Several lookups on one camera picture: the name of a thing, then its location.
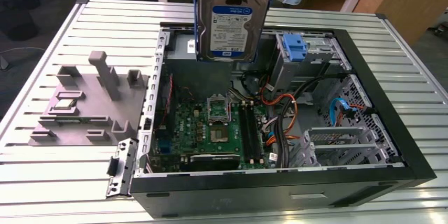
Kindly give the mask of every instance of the side panel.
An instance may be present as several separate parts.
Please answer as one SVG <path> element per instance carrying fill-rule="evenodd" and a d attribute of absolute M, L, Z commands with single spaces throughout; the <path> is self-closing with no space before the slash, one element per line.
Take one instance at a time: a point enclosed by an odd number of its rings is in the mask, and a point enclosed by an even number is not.
<path fill-rule="evenodd" d="M 398 186 L 359 182 L 135 193 L 134 197 L 154 218 L 163 218 L 356 206 Z"/>

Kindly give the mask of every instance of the green circuit board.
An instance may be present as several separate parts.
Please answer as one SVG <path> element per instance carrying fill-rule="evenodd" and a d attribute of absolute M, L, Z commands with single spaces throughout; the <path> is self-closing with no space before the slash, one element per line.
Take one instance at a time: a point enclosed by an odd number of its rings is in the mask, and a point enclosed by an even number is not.
<path fill-rule="evenodd" d="M 267 162 L 255 161 L 251 164 L 244 161 L 238 107 L 239 105 L 232 103 L 231 121 L 216 125 L 208 122 L 207 103 L 179 104 L 175 112 L 175 135 L 170 141 L 170 152 L 160 156 L 162 160 L 166 161 L 163 163 L 168 164 L 163 165 L 164 172 L 178 172 L 182 169 L 179 163 L 172 159 L 195 154 L 236 154 L 242 156 L 239 169 L 263 169 L 267 167 Z M 222 106 L 211 107 L 211 114 L 223 114 L 222 110 Z M 255 106 L 255 116 L 256 118 L 266 116 L 264 106 Z"/>

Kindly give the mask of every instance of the white label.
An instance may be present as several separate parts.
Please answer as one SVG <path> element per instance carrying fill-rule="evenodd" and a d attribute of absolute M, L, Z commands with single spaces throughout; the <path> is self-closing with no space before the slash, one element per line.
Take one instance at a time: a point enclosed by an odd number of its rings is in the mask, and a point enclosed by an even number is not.
<path fill-rule="evenodd" d="M 187 43 L 187 53 L 188 54 L 196 53 L 195 40 L 194 39 L 191 39 Z"/>
<path fill-rule="evenodd" d="M 268 84 L 268 83 L 267 83 L 267 85 L 266 85 L 266 88 L 267 88 L 270 91 L 274 90 L 274 86 L 272 86 L 271 84 Z"/>
<path fill-rule="evenodd" d="M 216 56 L 238 57 L 243 54 L 248 35 L 244 24 L 251 18 L 252 9 L 248 7 L 214 7 L 210 43 Z"/>
<path fill-rule="evenodd" d="M 270 160 L 272 160 L 272 161 L 278 161 L 278 154 L 275 154 L 275 153 L 270 153 Z"/>

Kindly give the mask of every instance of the red cable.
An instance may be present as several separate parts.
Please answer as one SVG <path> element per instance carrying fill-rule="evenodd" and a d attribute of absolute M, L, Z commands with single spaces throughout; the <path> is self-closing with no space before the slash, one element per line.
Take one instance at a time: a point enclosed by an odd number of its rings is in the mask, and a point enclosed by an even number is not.
<path fill-rule="evenodd" d="M 164 124 L 164 121 L 166 121 L 166 118 L 167 118 L 167 111 L 168 111 L 170 104 L 171 104 L 171 96 L 172 96 L 172 93 L 174 93 L 174 75 L 170 76 L 170 95 L 168 95 L 168 100 L 167 100 L 167 105 L 166 105 L 166 111 L 164 111 L 164 113 L 163 113 L 163 118 L 162 118 L 160 125 L 159 125 L 159 127 L 155 129 L 155 131 L 156 131 L 158 129 L 160 129 L 162 125 Z"/>
<path fill-rule="evenodd" d="M 351 106 L 351 107 L 355 107 L 355 108 L 359 108 L 359 109 L 364 109 L 364 106 L 362 106 L 362 105 L 351 104 L 350 106 Z"/>

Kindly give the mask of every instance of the hard drive label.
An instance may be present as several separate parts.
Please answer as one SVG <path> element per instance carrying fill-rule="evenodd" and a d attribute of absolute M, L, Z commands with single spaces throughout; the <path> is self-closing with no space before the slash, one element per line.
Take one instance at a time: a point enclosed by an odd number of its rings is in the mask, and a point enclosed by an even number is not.
<path fill-rule="evenodd" d="M 248 35 L 244 24 L 251 21 L 252 12 L 250 7 L 214 7 L 211 50 L 216 56 L 236 57 L 243 54 Z"/>

